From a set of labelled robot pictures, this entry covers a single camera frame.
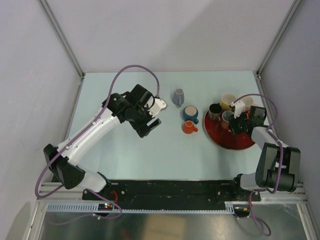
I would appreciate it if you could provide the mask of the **small orange mug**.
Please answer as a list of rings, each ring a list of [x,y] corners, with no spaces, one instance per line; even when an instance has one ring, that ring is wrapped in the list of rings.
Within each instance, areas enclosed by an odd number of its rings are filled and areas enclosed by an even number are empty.
[[[182,126],[182,131],[185,134],[192,134],[198,132],[198,128],[195,127],[194,123],[191,120],[187,120]]]

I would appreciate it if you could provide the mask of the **salmon mug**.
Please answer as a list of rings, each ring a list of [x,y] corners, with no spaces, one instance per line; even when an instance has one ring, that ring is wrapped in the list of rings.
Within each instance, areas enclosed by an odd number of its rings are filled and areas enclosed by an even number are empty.
[[[221,120],[220,120],[220,126],[225,129],[228,130],[229,126],[230,126],[230,118],[234,117],[234,113],[230,110],[226,110],[222,113],[221,115]]]

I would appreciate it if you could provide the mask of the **brown grey mug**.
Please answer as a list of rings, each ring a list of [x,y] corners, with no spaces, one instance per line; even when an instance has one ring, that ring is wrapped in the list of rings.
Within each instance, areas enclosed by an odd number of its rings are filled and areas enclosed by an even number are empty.
[[[209,106],[208,109],[208,117],[211,121],[220,121],[221,120],[221,113],[222,107],[219,103],[213,103]]]

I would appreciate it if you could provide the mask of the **pink mug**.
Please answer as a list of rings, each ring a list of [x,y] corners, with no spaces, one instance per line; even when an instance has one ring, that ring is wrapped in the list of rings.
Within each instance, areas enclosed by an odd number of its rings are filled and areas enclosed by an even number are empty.
[[[251,108],[251,106],[253,106],[255,104],[254,99],[252,96],[245,96],[241,99],[238,99],[238,101],[242,101],[245,104],[245,111],[248,112]]]

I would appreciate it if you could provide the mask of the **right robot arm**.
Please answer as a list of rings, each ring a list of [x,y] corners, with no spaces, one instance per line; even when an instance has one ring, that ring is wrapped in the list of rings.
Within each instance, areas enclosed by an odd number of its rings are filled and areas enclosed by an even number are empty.
[[[301,151],[283,143],[265,125],[267,111],[264,107],[251,106],[246,110],[242,101],[231,103],[233,116],[229,117],[229,130],[234,135],[246,134],[260,149],[261,154],[255,172],[239,174],[239,183],[231,187],[232,197],[238,201],[249,191],[265,190],[271,194],[294,192],[298,186]]]

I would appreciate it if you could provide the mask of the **yellow mug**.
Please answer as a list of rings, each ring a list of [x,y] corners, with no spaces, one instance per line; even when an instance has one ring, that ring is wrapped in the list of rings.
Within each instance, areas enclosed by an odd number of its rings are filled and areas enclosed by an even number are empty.
[[[219,105],[222,108],[222,111],[231,111],[232,108],[230,104],[236,100],[236,96],[232,93],[224,93],[220,99]]]

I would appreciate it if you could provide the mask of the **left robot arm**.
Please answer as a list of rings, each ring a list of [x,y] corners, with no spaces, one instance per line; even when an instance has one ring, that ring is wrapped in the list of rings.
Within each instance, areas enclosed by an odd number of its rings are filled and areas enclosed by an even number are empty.
[[[104,135],[123,122],[129,122],[139,137],[147,136],[161,121],[156,118],[167,108],[165,101],[137,84],[132,91],[113,93],[93,118],[72,137],[58,146],[48,144],[43,152],[53,175],[67,189],[90,189],[99,199],[111,194],[108,179],[100,172],[92,172],[80,165],[86,152]]]

